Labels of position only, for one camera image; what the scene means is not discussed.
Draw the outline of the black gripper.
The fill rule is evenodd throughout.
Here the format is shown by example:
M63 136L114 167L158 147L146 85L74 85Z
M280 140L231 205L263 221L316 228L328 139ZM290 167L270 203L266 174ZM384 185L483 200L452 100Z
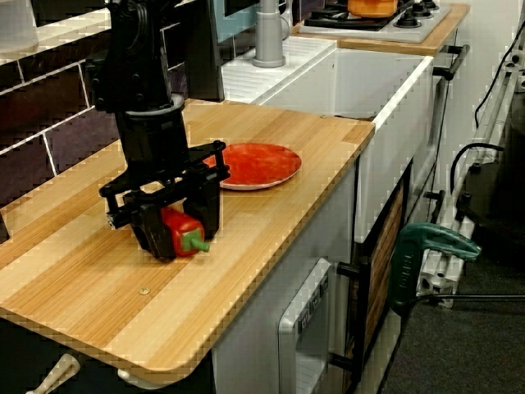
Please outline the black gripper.
M174 96L170 107L157 111L117 112L127 167L99 191L110 225L130 224L141 248L163 262L175 259L176 252L160 208L184 200L184 212L211 240L219 229L220 182L230 176L224 142L188 146L183 108L184 100Z

